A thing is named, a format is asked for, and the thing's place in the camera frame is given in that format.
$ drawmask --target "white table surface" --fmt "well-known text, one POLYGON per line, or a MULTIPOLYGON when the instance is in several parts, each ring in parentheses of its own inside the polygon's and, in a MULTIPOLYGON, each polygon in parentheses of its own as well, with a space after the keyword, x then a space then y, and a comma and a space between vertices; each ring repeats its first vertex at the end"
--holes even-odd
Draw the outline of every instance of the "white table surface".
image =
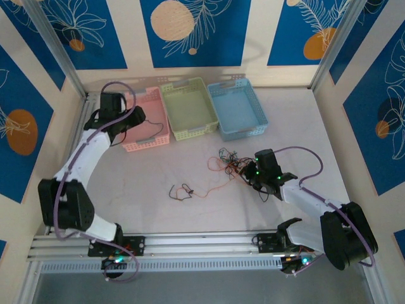
MULTIPOLYGON (((323 173, 305 182, 312 190, 344 203, 348 197, 313 93, 308 89, 256 89, 269 126, 260 136, 223 142, 219 131, 127 153, 121 146, 107 150, 94 170, 88 194, 96 213, 119 223, 124 233, 249 231, 275 229, 292 217, 311 220, 300 209, 258 193, 237 181, 212 191, 207 198, 170 199, 172 185, 187 183, 205 194, 228 181, 212 172, 207 160, 226 147, 239 157, 254 157, 262 149, 304 146, 322 158, 323 173)), ((298 177, 315 173, 318 160, 301 150, 277 154, 283 172, 298 177)))

